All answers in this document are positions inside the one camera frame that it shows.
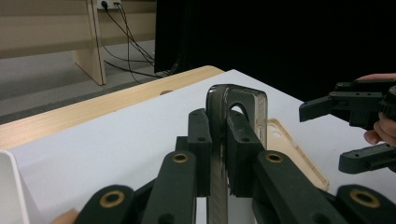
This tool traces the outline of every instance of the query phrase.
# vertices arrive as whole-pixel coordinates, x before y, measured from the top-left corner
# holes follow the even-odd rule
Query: white plastic object
[[[45,223],[12,153],[0,150],[0,223]]]

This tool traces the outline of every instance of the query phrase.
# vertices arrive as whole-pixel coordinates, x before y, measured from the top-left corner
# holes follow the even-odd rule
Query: gray floor
[[[139,42],[154,58],[155,42]],[[105,62],[128,69],[126,44],[107,46]],[[130,61],[145,61],[135,48],[129,48]],[[105,63],[106,85],[98,85],[73,61],[72,52],[0,60],[0,124],[23,119],[57,107],[70,105],[140,83],[158,79],[150,63],[130,62],[131,69],[151,77],[122,71]]]

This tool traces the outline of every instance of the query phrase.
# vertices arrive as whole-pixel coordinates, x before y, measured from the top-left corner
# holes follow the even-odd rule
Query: power socket
[[[119,9],[116,4],[121,4],[121,0],[97,0],[98,9],[104,10],[102,2],[107,2],[107,9]]]

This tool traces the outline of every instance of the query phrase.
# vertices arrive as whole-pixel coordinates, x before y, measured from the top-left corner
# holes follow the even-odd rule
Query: wooden table edge
[[[224,71],[206,65],[73,105],[0,125],[0,149],[11,149],[91,119],[175,91]]]

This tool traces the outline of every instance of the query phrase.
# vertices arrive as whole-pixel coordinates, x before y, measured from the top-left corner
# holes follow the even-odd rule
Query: electrical cable
[[[123,18],[123,20],[124,20],[124,22],[126,22],[126,14],[125,14],[125,11],[123,10],[123,8],[122,8],[122,5],[121,4],[116,4],[117,5],[117,7],[119,8],[119,10],[120,10],[120,14],[121,14],[121,16],[122,16],[122,18]],[[111,16],[111,14],[108,12],[108,10],[106,10],[106,13],[107,13],[107,15],[108,15],[108,17],[111,19],[111,20],[113,20],[114,21],[114,23],[116,23],[116,25],[128,36],[128,38],[129,39],[131,39],[132,40],[132,43],[131,43],[131,45],[136,49],[136,50],[138,50],[141,54],[142,54],[142,56],[146,59],[146,61],[148,62],[148,63],[150,63],[154,68],[156,68],[156,66],[155,66],[155,64],[154,64],[154,62],[151,62],[150,60],[152,60],[152,61],[154,61],[154,59],[134,40],[134,38],[132,37],[132,32],[131,32],[131,30],[129,29],[129,27],[127,27],[126,28],[126,30],[127,30],[127,32],[125,32],[125,30],[117,23],[117,21]],[[169,72],[168,71],[166,71],[166,70],[163,70],[163,73],[164,74],[166,74],[166,75],[169,75]]]
[[[103,46],[103,48],[107,51],[107,53],[108,53],[109,55],[113,56],[114,58],[120,59],[120,60],[123,60],[123,61],[128,61],[128,59],[124,59],[124,58],[121,58],[121,57],[118,57],[118,56],[114,55],[114,54],[111,53],[105,46]],[[152,63],[152,62],[141,61],[141,60],[130,60],[130,62],[133,62],[133,63]]]
[[[108,61],[105,61],[105,63],[107,63],[108,65],[110,65],[110,66],[112,66],[112,67],[115,67],[115,68],[117,68],[117,69],[120,69],[120,70],[122,70],[122,71],[125,71],[125,72],[130,72],[130,70],[129,70],[129,69],[127,69],[127,68],[123,68],[123,67],[121,67],[121,66],[118,66],[118,65],[116,65],[116,64],[114,64],[114,63],[110,63],[110,62],[108,62]],[[156,78],[161,78],[161,77],[154,76],[154,75],[151,75],[151,74],[141,73],[141,72],[137,72],[137,71],[133,71],[133,72],[134,72],[134,73],[136,73],[136,74],[138,74],[138,75],[142,75],[142,76],[146,76],[146,77],[156,77]]]
[[[129,30],[129,27],[128,27],[128,22],[127,22],[127,20],[123,17],[123,19],[124,19],[124,22],[125,22],[125,29],[128,31]],[[129,36],[128,36],[128,34],[127,34],[127,36],[126,36],[126,39],[127,39],[127,46],[128,46],[128,67],[129,67],[129,72],[131,73],[131,76],[134,78],[134,80],[137,82],[137,83],[140,83],[140,84],[142,84],[140,81],[138,81],[135,77],[134,77],[134,73],[132,73],[132,68],[131,68],[131,62],[129,61]]]

